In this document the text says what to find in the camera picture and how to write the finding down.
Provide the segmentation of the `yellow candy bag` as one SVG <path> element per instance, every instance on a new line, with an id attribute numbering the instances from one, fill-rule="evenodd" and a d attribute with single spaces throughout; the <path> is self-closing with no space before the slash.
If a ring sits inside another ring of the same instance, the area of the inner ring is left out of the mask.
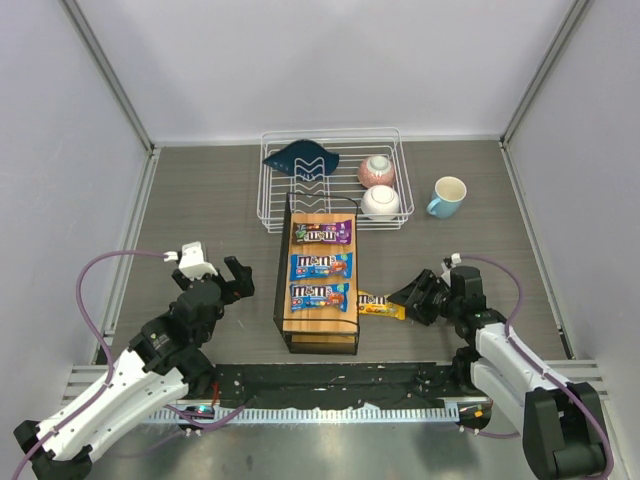
<path id="1" fill-rule="evenodd" d="M 399 321 L 406 319 L 403 306 L 391 302 L 386 296 L 373 295 L 364 291 L 358 292 L 358 313 L 389 317 Z"/>

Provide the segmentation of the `blue candy bag long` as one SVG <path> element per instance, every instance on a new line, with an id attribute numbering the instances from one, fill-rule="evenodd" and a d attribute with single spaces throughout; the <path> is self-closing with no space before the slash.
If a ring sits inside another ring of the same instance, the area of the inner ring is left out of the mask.
<path id="1" fill-rule="evenodd" d="M 290 257 L 290 281 L 322 279 L 339 276 L 350 279 L 353 271 L 353 254 L 302 255 Z"/>

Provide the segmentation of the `blue candy bag short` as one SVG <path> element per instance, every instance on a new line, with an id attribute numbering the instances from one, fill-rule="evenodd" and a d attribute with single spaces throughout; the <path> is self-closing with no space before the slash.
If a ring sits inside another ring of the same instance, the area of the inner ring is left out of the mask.
<path id="1" fill-rule="evenodd" d="M 348 309 L 348 283 L 338 284 L 290 284 L 291 311 L 334 307 L 341 312 Z"/>

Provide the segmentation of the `purple candy bag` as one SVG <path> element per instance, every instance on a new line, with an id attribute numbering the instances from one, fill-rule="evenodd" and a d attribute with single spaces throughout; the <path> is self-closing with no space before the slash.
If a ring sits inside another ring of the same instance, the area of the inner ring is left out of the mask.
<path id="1" fill-rule="evenodd" d="M 294 223 L 291 240 L 294 245 L 350 245 L 352 221 L 328 223 Z"/>

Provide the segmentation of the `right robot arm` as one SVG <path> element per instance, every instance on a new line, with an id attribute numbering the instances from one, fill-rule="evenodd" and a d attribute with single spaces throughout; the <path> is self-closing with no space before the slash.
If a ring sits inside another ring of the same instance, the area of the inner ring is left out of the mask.
<path id="1" fill-rule="evenodd" d="M 536 478 L 607 478 L 614 458 L 597 391 L 520 341 L 513 318 L 488 306 L 478 268 L 445 265 L 441 276 L 423 270 L 390 301 L 424 325 L 439 317 L 453 323 L 467 344 L 452 361 L 459 385 L 486 394 L 507 416 Z"/>

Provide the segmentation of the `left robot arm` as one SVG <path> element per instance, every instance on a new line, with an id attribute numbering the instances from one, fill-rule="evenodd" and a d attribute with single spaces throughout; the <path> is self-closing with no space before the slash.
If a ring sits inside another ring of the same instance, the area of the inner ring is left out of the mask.
<path id="1" fill-rule="evenodd" d="M 13 475 L 30 466 L 39 479 L 84 479 L 122 436 L 155 411 L 212 387 L 216 369 L 202 352 L 225 308 L 254 295 L 253 271 L 229 256 L 233 278 L 224 279 L 200 243 L 158 254 L 176 264 L 181 293 L 168 310 L 148 321 L 118 357 L 99 342 L 106 372 L 74 401 L 41 421 L 14 430 L 24 457 Z"/>

